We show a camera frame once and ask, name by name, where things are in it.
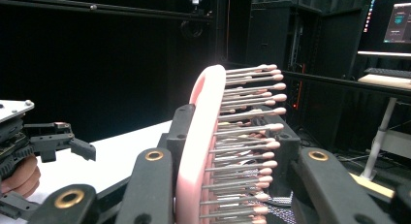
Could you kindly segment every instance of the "human hand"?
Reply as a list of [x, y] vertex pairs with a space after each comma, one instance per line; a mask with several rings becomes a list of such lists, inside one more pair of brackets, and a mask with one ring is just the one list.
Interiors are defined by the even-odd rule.
[[1, 192], [4, 194], [13, 190], [27, 198], [39, 187], [40, 175], [37, 158], [34, 154], [30, 155], [19, 162], [10, 177], [1, 181]]

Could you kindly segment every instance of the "white table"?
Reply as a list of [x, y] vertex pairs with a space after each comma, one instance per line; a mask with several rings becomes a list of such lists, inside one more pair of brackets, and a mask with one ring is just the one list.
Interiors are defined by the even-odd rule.
[[[156, 147], [161, 134], [169, 133], [171, 121], [92, 143], [97, 160], [86, 161], [70, 149], [57, 152], [57, 160], [42, 163], [40, 186], [27, 200], [42, 203], [54, 191], [70, 184], [88, 184], [99, 193], [128, 177], [133, 172], [137, 156], [145, 149]], [[0, 214], [1, 224], [26, 223]]]
[[[411, 90], [411, 80], [409, 79], [376, 76], [376, 75], [366, 75], [360, 78], [359, 81], [365, 82], [365, 83], [386, 85], [386, 86], [392, 86], [392, 87]], [[372, 143], [371, 152], [369, 153], [368, 160], [366, 161], [365, 169], [363, 173], [361, 174], [361, 177], [364, 177], [368, 180], [373, 180], [375, 177], [375, 174], [376, 174], [376, 171], [374, 170], [375, 162], [381, 150], [382, 143], [385, 139], [385, 136], [387, 133], [387, 127], [390, 122], [391, 116], [393, 114], [395, 104], [396, 104], [396, 98], [391, 97], [390, 102], [384, 113], [383, 120], [381, 121], [381, 125], [378, 128], [377, 134], [375, 136], [375, 140]]]

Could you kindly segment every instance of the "monitor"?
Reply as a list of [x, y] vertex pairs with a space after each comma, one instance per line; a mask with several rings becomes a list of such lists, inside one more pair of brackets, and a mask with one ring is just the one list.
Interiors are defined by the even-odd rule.
[[411, 0], [370, 0], [358, 54], [411, 59]]

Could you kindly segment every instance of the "pin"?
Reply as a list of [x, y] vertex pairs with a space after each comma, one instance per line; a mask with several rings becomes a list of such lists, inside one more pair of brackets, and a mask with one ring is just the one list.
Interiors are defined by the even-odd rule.
[[230, 74], [238, 74], [244, 72], [261, 72], [261, 71], [271, 71], [277, 69], [276, 65], [260, 65], [257, 67], [248, 67], [248, 68], [241, 68], [241, 69], [233, 69], [233, 70], [226, 70], [226, 75]]
[[235, 84], [246, 84], [248, 82], [256, 82], [256, 81], [265, 81], [265, 80], [283, 80], [284, 76], [281, 74], [274, 75], [271, 77], [263, 77], [263, 78], [249, 78], [247, 77], [246, 79], [243, 80], [227, 80], [226, 85], [235, 85]]

